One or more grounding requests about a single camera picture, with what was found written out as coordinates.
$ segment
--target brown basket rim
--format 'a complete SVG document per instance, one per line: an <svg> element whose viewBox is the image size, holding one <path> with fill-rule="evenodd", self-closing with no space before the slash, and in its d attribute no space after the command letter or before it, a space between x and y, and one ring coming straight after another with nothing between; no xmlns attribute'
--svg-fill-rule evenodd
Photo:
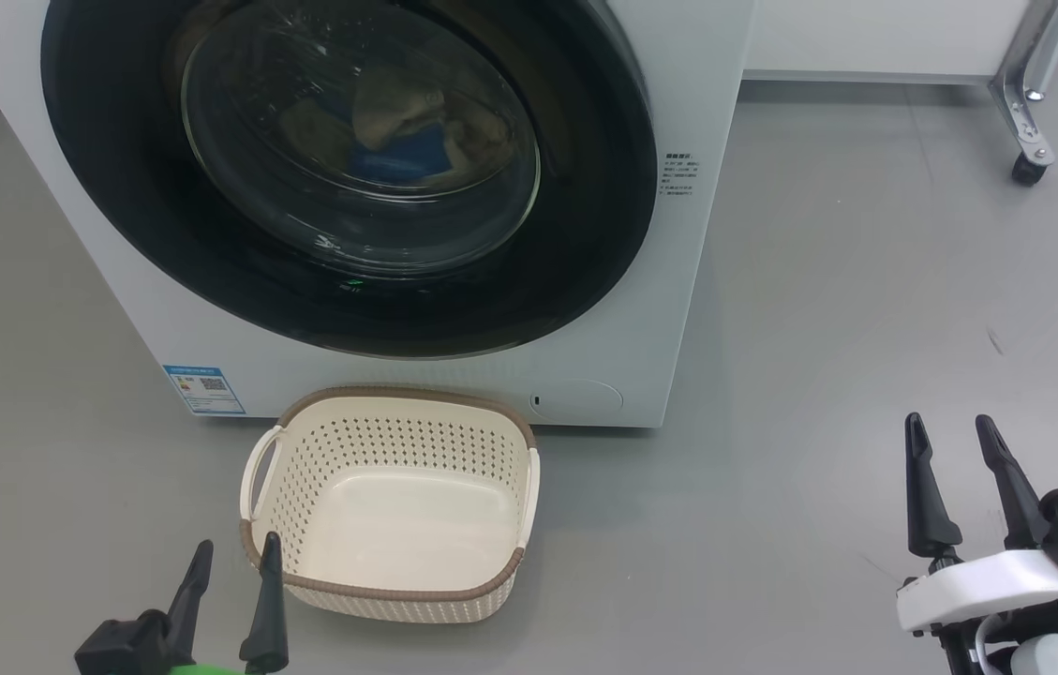
<svg viewBox="0 0 1058 675"><path fill-rule="evenodd" d="M456 405L485 408L504 417L511 419L524 435L525 443L529 449L537 446L536 437L533 436L529 423L504 403L489 401L478 397L469 397L464 394L453 394L448 391L434 391L430 389L409 389L403 387L334 387L322 389L308 394L307 397L294 402L282 416L277 419L276 425L286 427L291 420L300 412L313 406L314 403L327 401L328 399L341 398L377 398L377 399L417 399L424 401L438 401L444 403L456 403ZM262 555L258 547L254 544L254 524L248 518L241 521L241 543L245 547L245 555L250 559L250 564L258 567L261 564ZM370 601L391 601L391 602L468 602L473 599L494 592L496 588L503 586L516 572L516 568L524 559L525 548L516 547L512 551L512 557L504 569L496 573L493 580L480 586L461 590L401 590L386 588L369 588L366 586L351 586L348 584L334 584L331 581L310 580L308 577L299 577L297 573L282 573L282 584L318 592L333 594L349 598L370 599Z"/></svg>

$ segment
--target washing machine door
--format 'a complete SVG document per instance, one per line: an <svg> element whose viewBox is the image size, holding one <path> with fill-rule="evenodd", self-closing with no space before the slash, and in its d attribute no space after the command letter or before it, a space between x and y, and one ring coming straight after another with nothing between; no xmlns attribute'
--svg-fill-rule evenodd
<svg viewBox="0 0 1058 675"><path fill-rule="evenodd" d="M41 76L112 224L273 332L383 358L534 341L622 277L644 86L583 0L53 0Z"/></svg>

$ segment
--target blue and white sticker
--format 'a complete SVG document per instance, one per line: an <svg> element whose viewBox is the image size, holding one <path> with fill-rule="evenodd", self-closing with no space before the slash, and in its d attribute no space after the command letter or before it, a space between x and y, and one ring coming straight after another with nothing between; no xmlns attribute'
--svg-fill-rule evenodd
<svg viewBox="0 0 1058 675"><path fill-rule="evenodd" d="M164 365L163 368L195 415L245 415L219 367Z"/></svg>

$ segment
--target plastic basket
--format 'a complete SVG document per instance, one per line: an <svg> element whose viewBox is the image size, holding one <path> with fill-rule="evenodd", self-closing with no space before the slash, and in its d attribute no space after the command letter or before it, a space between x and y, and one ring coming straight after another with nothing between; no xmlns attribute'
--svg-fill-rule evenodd
<svg viewBox="0 0 1058 675"><path fill-rule="evenodd" d="M322 609L479 621L512 590L540 474L529 424L498 403L327 389L286 412L250 454L242 544L256 567L267 533L279 533L284 585Z"/></svg>

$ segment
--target washing machine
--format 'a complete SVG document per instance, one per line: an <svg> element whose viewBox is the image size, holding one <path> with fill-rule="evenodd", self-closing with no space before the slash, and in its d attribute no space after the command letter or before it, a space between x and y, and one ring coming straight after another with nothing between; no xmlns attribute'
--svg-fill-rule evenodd
<svg viewBox="0 0 1058 675"><path fill-rule="evenodd" d="M660 426L754 4L0 0L0 107L195 415Z"/></svg>

